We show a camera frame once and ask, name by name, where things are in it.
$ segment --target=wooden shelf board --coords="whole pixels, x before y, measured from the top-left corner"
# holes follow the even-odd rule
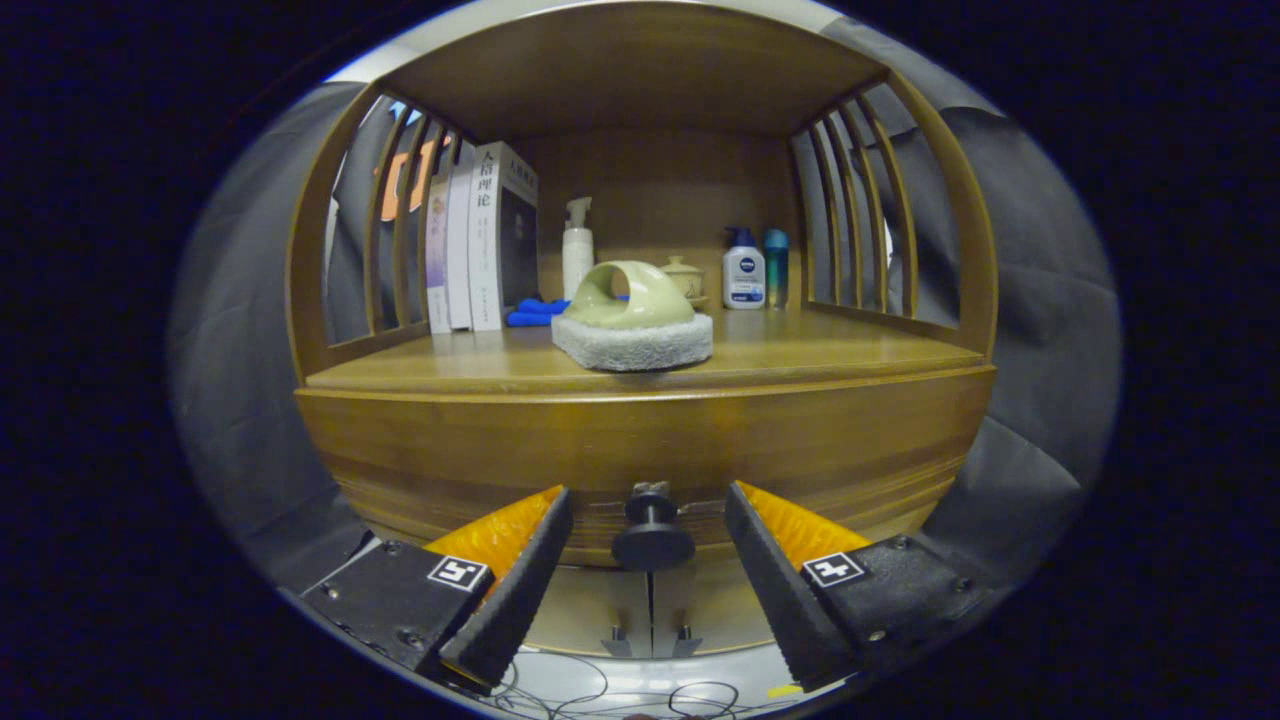
[[[550,328],[428,336],[307,378],[310,389],[443,395],[626,396],[728,391],[977,366],[977,352],[833,314],[712,310],[705,363],[657,373],[598,373],[552,345]]]
[[[488,142],[609,127],[785,136],[884,72],[833,40],[759,15],[612,3],[476,32],[380,82]]]

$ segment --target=pump bottle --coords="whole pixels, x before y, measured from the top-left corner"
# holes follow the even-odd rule
[[[564,274],[564,300],[573,300],[577,286],[586,272],[595,266],[595,249],[591,231],[586,228],[586,211],[591,209],[590,197],[570,200],[564,205],[568,219],[564,220],[564,240],[561,247],[561,269]]]
[[[724,254],[721,286],[724,306],[733,310],[758,310],[764,306],[764,256],[755,247],[751,231],[724,228],[732,234],[733,247]]]

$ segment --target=blue bottle cap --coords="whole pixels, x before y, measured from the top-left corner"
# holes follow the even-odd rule
[[[751,231],[749,228],[728,225],[724,229],[733,233],[733,247],[755,247],[755,238],[751,237]]]
[[[769,228],[764,231],[765,250],[786,250],[787,243],[787,233],[780,231],[778,228]]]

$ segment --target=blue gradient bottle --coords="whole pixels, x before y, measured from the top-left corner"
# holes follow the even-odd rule
[[[764,306],[787,306],[787,233],[778,228],[764,231]]]

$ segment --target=white book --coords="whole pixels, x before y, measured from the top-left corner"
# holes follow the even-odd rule
[[[462,141],[449,178],[449,217],[444,231],[444,287],[449,296],[449,327],[471,327],[471,283],[467,277],[467,211],[471,209],[471,164],[476,147]]]
[[[499,331],[538,292],[538,176],[509,145],[481,145],[470,205],[471,329]]]
[[[422,236],[422,261],[426,270],[426,313],[430,322],[431,334],[453,332],[449,324],[449,295],[445,290],[444,278],[447,270],[445,234],[449,220],[449,174],[452,167],[447,163],[449,158],[449,145],[457,138],[449,133],[449,142],[443,143],[439,152],[439,169],[431,174],[428,183],[426,202],[424,204],[424,220],[426,229]]]

